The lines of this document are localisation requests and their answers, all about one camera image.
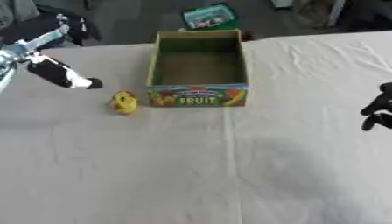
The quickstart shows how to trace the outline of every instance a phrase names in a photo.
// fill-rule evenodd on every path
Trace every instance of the black object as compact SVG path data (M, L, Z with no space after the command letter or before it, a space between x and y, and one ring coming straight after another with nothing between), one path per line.
M339 26L349 32L392 30L392 1L346 0Z
M380 90L381 94L360 112L367 117L362 124L365 131L371 130L376 124L392 129L392 115L378 113L380 110L392 113L392 82L380 85Z
M82 46L84 39L102 40L102 36L96 25L90 22L85 17L82 17L69 10L54 8L52 6L43 4L37 4L37 8L40 13L52 16L53 18L56 18L59 14L62 14L67 17L68 24L71 28L68 35L71 37L72 41L78 46Z
M41 4L37 4L37 6L41 13L39 16L11 25L0 31L0 36L3 38L3 44L11 45L20 39L30 41L45 33L60 28L58 15L63 15L67 18L66 22L70 26L68 36L76 45L83 46L83 40L85 39L102 40L102 36L97 27L86 18L68 10L57 9ZM40 47L39 50L58 46L65 40L66 38L55 40Z
M96 78L83 78L68 65L47 56L42 57L40 62L31 62L27 69L29 72L50 81L63 88L102 88L103 84Z
M83 7L86 10L89 10L90 9L90 2L88 0L83 0Z

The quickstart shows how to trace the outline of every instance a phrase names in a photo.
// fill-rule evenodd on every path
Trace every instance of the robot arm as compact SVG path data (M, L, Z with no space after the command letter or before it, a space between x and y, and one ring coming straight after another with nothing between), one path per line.
M47 46L49 43L63 39L71 29L68 18L62 14L57 15L54 20L53 18L50 19L50 21L46 21L47 23L32 24L32 27L41 28L38 29L39 31L45 31L40 33L38 37L29 37L27 41L24 37L21 37L13 44L5 45L1 48L0 92L8 86L17 70L18 64L22 63L28 63L27 68L31 73L63 88L102 88L100 80L84 78L72 70L70 66L39 52L39 49ZM27 23L25 22L21 26L22 28L19 29L23 29L23 26L26 27Z

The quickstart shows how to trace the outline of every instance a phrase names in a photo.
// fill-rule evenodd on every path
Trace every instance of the green box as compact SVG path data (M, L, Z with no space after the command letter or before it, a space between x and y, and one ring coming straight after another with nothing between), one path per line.
M185 10L182 18L189 31L237 29L238 16L227 3L215 3L207 7Z
M152 106L244 106L249 84L241 32L160 32L147 89Z

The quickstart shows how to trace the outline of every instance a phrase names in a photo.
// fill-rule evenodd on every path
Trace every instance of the open box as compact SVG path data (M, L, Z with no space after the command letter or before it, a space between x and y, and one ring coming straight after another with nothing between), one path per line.
M240 31L157 35L147 89L153 106L244 106L248 78Z

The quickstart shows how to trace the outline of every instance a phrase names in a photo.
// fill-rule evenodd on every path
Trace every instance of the yellow toy fruit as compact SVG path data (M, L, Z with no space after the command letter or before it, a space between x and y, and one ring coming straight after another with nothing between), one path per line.
M137 109L137 98L129 91L120 91L109 103L120 114L130 115Z

